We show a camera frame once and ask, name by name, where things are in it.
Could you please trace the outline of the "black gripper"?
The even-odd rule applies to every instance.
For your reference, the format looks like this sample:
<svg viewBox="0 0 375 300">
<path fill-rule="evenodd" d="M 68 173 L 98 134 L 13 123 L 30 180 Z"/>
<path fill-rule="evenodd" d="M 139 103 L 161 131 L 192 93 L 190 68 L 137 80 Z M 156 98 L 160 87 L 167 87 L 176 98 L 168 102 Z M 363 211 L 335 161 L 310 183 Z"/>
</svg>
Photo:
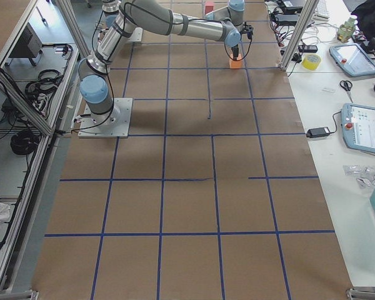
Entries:
<svg viewBox="0 0 375 300">
<path fill-rule="evenodd" d="M 230 47 L 231 47 L 231 59 L 238 60 L 239 57 L 239 44 L 241 40 L 240 34 L 230 34 Z"/>
</svg>

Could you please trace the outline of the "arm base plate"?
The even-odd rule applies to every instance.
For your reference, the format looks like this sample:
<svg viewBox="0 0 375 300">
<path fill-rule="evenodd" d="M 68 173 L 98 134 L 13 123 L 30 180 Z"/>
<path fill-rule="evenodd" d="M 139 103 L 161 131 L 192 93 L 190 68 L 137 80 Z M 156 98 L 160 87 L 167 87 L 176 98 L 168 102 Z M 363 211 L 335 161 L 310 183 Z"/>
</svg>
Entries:
<svg viewBox="0 0 375 300">
<path fill-rule="evenodd" d="M 81 120 L 79 138 L 128 138 L 133 99 L 116 97 L 114 101 L 114 109 L 109 118 L 108 114 L 92 114 L 89 107 L 85 107 L 84 114 L 89 116 Z"/>
<path fill-rule="evenodd" d="M 128 43 L 141 43 L 143 38 L 143 29 L 141 27 L 137 27 L 134 29 L 131 37 L 128 39 Z"/>
</svg>

